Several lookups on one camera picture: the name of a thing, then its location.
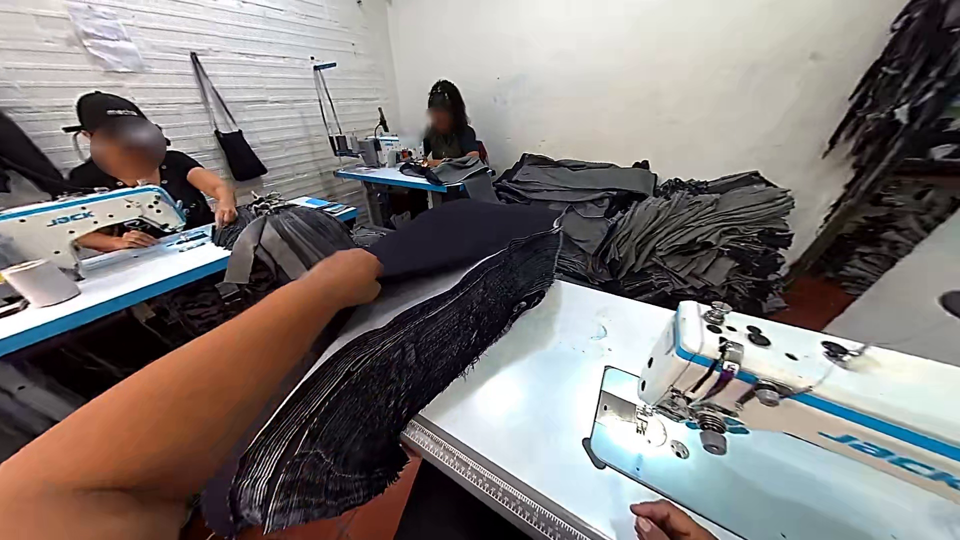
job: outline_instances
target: black cap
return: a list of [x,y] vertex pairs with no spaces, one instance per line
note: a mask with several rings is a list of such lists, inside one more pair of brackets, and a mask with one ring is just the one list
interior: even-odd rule
[[139,116],[146,119],[142,110],[129,99],[101,91],[90,92],[80,96],[77,100],[77,119],[79,126],[63,128],[67,133],[95,132],[113,118],[124,116]]

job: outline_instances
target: hand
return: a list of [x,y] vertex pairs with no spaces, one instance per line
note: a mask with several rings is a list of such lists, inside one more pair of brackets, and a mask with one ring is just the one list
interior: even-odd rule
[[159,240],[149,234],[140,231],[127,231],[123,233],[123,236],[113,238],[113,248],[114,250],[149,248],[157,242]]
[[670,501],[631,504],[630,511],[640,540],[717,540]]
[[217,228],[221,228],[227,223],[233,223],[237,218],[237,208],[234,205],[217,205],[217,211],[214,214],[214,222]]
[[307,282],[324,283],[332,293],[332,302],[339,307],[358,306],[372,302],[380,294],[377,276],[383,265],[367,250],[338,251],[321,260],[307,272]]

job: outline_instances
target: bag strap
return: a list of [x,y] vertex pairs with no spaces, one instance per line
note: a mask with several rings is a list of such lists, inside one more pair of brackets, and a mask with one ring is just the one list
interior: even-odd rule
[[213,96],[216,98],[217,103],[219,103],[220,107],[223,108],[224,113],[227,115],[229,121],[233,123],[233,128],[240,129],[237,121],[233,118],[233,113],[230,112],[230,109],[227,107],[227,102],[224,101],[224,97],[220,95],[220,92],[217,91],[217,87],[213,85],[213,81],[211,81],[210,77],[206,74],[204,65],[200,63],[200,57],[197,56],[197,53],[190,53],[190,63],[193,65],[193,74],[197,78],[197,85],[200,87],[200,98],[204,102],[204,109],[206,110],[207,116],[209,116],[210,120],[213,122],[213,129],[220,131],[220,126],[217,125],[216,111],[210,106],[209,97],[206,95],[207,85],[210,85],[210,90],[213,92]]

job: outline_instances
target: table leg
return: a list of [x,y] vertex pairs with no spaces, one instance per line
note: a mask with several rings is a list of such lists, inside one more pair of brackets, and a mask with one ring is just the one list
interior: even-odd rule
[[433,191],[428,190],[426,192],[426,207],[432,209],[438,207],[444,201],[444,193],[442,191]]
[[370,222],[377,227],[383,227],[383,216],[380,215],[380,201],[376,198],[376,187],[369,182],[361,182],[364,194],[367,197],[367,213],[370,214]]

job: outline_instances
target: blue label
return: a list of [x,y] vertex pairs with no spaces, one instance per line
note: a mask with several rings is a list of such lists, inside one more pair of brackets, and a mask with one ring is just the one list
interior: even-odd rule
[[822,431],[818,431],[818,433],[820,436],[825,437],[835,443],[849,446],[850,448],[862,452],[863,454],[875,457],[877,459],[882,459],[887,463],[890,463],[896,467],[900,467],[904,471],[909,471],[918,477],[924,477],[925,479],[931,479],[933,481],[941,481],[951,488],[960,491],[960,479],[950,473],[940,471],[936,467],[931,467],[926,463],[921,463],[912,457],[897,455],[891,450],[885,449],[872,442],[860,440],[853,435],[827,435]]
[[82,219],[88,219],[88,218],[91,218],[91,217],[93,217],[93,212],[92,212],[92,211],[86,211],[86,212],[74,213],[74,214],[70,214],[70,215],[64,215],[64,216],[58,217],[58,218],[56,218],[56,219],[51,219],[51,220],[50,220],[50,223],[47,224],[47,227],[55,227],[55,226],[57,226],[57,225],[63,225],[64,223],[71,223],[71,222],[74,222],[74,221],[80,221],[80,220],[82,220]]

